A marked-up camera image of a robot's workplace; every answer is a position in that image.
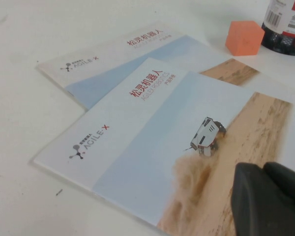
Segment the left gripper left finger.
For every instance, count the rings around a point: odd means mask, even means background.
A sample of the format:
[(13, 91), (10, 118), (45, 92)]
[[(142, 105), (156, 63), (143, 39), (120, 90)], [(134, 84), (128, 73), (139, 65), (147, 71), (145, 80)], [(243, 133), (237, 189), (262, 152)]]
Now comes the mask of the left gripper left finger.
[(236, 165), (231, 209), (237, 236), (281, 236), (285, 195), (256, 164)]

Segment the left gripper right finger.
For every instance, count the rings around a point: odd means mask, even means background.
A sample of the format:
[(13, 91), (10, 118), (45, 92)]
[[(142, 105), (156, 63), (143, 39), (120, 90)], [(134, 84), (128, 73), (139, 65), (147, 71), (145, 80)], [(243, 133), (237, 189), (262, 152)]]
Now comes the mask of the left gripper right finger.
[(280, 204), (275, 210), (279, 236), (295, 236), (295, 171), (277, 162), (267, 162), (263, 170), (278, 188)]

